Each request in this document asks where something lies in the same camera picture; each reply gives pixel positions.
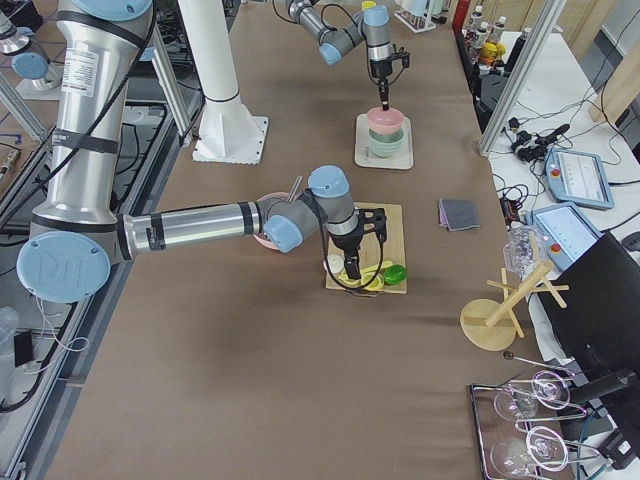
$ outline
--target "round wooden base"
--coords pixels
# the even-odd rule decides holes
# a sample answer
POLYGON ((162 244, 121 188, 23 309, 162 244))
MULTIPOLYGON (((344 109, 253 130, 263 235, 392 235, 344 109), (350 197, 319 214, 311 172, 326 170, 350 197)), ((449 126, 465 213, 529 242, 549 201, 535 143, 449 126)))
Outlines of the round wooden base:
POLYGON ((507 318, 493 327, 485 324, 487 317, 499 306, 498 302, 479 298, 467 303, 460 313, 460 325, 467 338, 474 345, 491 352, 504 350, 516 338, 516 328, 507 318))

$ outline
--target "brown table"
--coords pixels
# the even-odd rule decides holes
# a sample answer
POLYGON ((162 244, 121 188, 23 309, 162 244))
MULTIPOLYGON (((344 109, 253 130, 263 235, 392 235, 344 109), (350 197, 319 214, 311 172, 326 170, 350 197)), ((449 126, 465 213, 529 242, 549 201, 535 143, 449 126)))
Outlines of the brown table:
MULTIPOLYGON (((161 209, 251 200, 339 165, 356 201, 402 205, 409 293, 325 290, 317 235, 286 256, 247 238, 140 257, 48 478, 480 478, 467 386, 521 367, 474 347, 458 316, 499 298, 485 280, 504 224, 451 30, 391 23, 412 52, 391 98, 412 121, 413 169, 353 162, 355 117, 377 101, 362 46, 328 67, 271 5, 242 5, 233 53, 244 102, 270 118, 263 161, 184 151, 161 209), (440 197, 475 201, 482 227, 443 230, 440 197)), ((514 350, 535 357, 526 334, 514 350)))

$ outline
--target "black monitor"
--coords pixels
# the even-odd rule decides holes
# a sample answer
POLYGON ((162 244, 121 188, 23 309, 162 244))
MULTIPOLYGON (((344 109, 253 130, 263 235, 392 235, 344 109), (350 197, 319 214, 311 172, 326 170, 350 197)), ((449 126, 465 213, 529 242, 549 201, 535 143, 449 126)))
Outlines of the black monitor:
MULTIPOLYGON (((540 294, 560 345, 590 382, 613 372, 640 376, 640 265, 611 234, 602 236, 553 283, 567 308, 540 294)), ((640 457, 640 385, 600 397, 640 457)))

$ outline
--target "white table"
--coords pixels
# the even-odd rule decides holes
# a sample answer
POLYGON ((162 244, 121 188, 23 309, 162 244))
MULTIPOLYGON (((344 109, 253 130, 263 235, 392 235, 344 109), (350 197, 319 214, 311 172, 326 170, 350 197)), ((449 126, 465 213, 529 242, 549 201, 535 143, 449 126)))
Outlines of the white table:
MULTIPOLYGON (((503 41, 509 51, 513 42, 518 37, 518 33, 506 32, 503 41)), ((580 65, 573 57, 569 47, 560 34, 551 34, 544 51, 533 69, 527 83, 518 98, 518 103, 512 111, 511 117, 517 117, 521 121, 537 117, 537 114, 558 112, 568 105, 579 102, 585 93, 586 98, 594 101, 595 92, 591 88, 587 77, 582 72, 580 65)), ((522 128, 529 133, 543 132, 547 129, 555 129, 564 123, 570 123, 571 128, 566 136, 571 138, 574 135, 582 134, 594 127, 595 122, 591 120, 588 113, 589 103, 583 103, 579 108, 572 107, 564 113, 551 118, 538 118, 528 121, 522 128)), ((600 155, 603 162, 618 163, 618 165, 605 164, 605 171, 609 182, 625 182, 640 179, 640 165, 633 156, 629 146, 621 136, 609 140, 615 135, 615 131, 608 125, 602 124, 593 128, 589 133, 572 138, 572 150, 591 152, 600 155)), ((507 186, 522 183, 528 186, 531 193, 536 193, 539 187, 538 181, 529 171, 529 164, 521 161, 510 152, 511 142, 506 135, 501 135, 489 157, 493 172, 500 175, 507 186)), ((538 165, 536 171, 539 173, 543 165, 538 165)), ((496 188, 502 188, 502 181, 495 178, 496 188)), ((582 208, 582 212, 591 220, 598 229, 606 229, 626 220, 640 209, 640 184, 624 187, 612 187, 615 208, 607 211, 582 208)), ((524 209, 532 210, 546 207, 556 203, 551 193, 547 190, 537 198, 528 198, 524 202, 524 209)), ((613 230, 613 234, 622 239, 628 234, 640 230, 640 216, 636 217, 624 226, 613 230)), ((640 252, 632 253, 636 261, 640 261, 640 252)), ((536 337, 540 351, 545 360, 551 358, 566 357, 560 345, 556 342, 549 319, 542 308, 537 296, 531 299, 529 311, 533 321, 536 337)), ((598 445, 607 434, 592 436, 587 443, 598 445)), ((602 464, 600 460, 594 462, 584 462, 584 466, 593 474, 602 464)), ((605 471, 599 477, 601 480, 619 480, 640 478, 640 460, 636 459, 625 470, 616 472, 614 470, 605 471)))

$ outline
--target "red bottle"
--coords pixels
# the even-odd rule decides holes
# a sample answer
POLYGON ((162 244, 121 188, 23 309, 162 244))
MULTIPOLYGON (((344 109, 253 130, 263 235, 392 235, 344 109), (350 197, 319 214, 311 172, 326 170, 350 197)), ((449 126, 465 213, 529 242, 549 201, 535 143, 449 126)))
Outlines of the red bottle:
POLYGON ((460 32, 462 30, 464 21, 467 18, 467 12, 469 11, 469 5, 471 5, 471 0, 460 0, 458 2, 456 14, 453 17, 453 23, 451 24, 454 32, 460 32))

